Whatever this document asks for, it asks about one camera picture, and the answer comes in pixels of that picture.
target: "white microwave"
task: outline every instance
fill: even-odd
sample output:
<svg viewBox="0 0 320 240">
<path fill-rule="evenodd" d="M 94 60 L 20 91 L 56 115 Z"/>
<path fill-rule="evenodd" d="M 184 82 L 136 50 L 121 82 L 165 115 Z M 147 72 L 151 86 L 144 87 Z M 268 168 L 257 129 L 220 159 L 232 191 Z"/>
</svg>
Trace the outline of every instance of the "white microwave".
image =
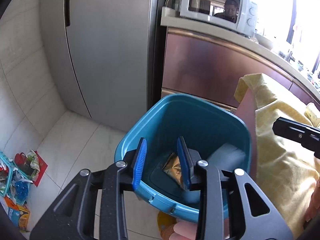
<svg viewBox="0 0 320 240">
<path fill-rule="evenodd" d="M 180 0 L 180 16 L 252 37 L 258 6 L 250 0 Z"/>
</svg>

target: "microwave knob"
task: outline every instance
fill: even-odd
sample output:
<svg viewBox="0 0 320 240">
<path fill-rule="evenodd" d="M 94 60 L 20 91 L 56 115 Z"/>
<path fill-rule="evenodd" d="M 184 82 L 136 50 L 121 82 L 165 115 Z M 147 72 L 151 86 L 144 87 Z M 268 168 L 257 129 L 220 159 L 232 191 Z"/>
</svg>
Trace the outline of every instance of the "microwave knob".
<svg viewBox="0 0 320 240">
<path fill-rule="evenodd" d="M 254 20 L 253 20 L 252 18 L 247 19 L 247 24 L 248 24 L 250 27 L 253 27 L 253 26 L 254 26 Z"/>
<path fill-rule="evenodd" d="M 251 8 L 249 9 L 249 13 L 250 13 L 251 15 L 255 16 L 255 15 L 257 14 L 257 11 L 256 11 L 255 8 L 251 7 Z"/>
</svg>

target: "orange box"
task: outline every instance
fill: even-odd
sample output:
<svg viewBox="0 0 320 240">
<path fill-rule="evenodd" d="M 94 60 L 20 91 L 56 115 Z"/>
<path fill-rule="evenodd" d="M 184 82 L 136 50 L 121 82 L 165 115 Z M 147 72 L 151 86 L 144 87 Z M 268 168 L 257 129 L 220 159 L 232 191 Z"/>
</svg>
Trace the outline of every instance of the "orange box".
<svg viewBox="0 0 320 240">
<path fill-rule="evenodd" d="M 27 206 L 16 205 L 7 196 L 4 198 L 0 197 L 0 202 L 12 223 L 18 227 L 21 232 L 26 232 L 30 216 L 30 211 Z"/>
</svg>

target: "metal bolt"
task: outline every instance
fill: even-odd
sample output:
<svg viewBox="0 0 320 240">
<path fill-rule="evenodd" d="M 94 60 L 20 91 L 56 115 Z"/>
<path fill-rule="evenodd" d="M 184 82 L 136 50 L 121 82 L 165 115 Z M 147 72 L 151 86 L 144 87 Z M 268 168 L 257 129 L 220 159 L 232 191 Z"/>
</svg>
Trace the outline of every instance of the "metal bolt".
<svg viewBox="0 0 320 240">
<path fill-rule="evenodd" d="M 198 165 L 201 167 L 206 167 L 206 166 L 208 166 L 208 162 L 205 160 L 199 160 Z"/>
<path fill-rule="evenodd" d="M 238 176 L 243 176 L 244 175 L 244 170 L 243 169 L 235 169 L 235 174 Z"/>
<path fill-rule="evenodd" d="M 116 162 L 116 166 L 118 168 L 123 168 L 124 166 L 126 166 L 126 163 L 124 161 L 118 161 Z"/>
<path fill-rule="evenodd" d="M 83 177 L 88 176 L 89 173 L 90 173 L 90 172 L 89 172 L 89 170 L 87 170 L 87 169 L 83 169 L 83 170 L 80 171 L 80 175 L 83 176 Z"/>
</svg>

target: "trash can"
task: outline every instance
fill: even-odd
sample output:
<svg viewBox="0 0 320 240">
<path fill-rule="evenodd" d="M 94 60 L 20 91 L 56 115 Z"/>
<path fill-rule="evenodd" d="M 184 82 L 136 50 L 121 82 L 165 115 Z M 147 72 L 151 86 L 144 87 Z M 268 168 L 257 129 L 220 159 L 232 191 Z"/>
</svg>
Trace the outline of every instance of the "trash can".
<svg viewBox="0 0 320 240">
<path fill-rule="evenodd" d="M 141 137 L 147 140 L 147 156 L 136 195 L 165 213 L 197 223 L 198 205 L 184 203 L 182 188 L 162 171 L 170 154 L 177 150 L 179 136 L 203 159 L 225 143 L 238 147 L 246 154 L 239 168 L 248 173 L 250 134 L 243 121 L 228 111 L 194 96 L 174 94 L 155 104 L 120 141 L 115 162 L 136 149 Z M 228 217 L 225 201 L 224 216 Z"/>
</svg>

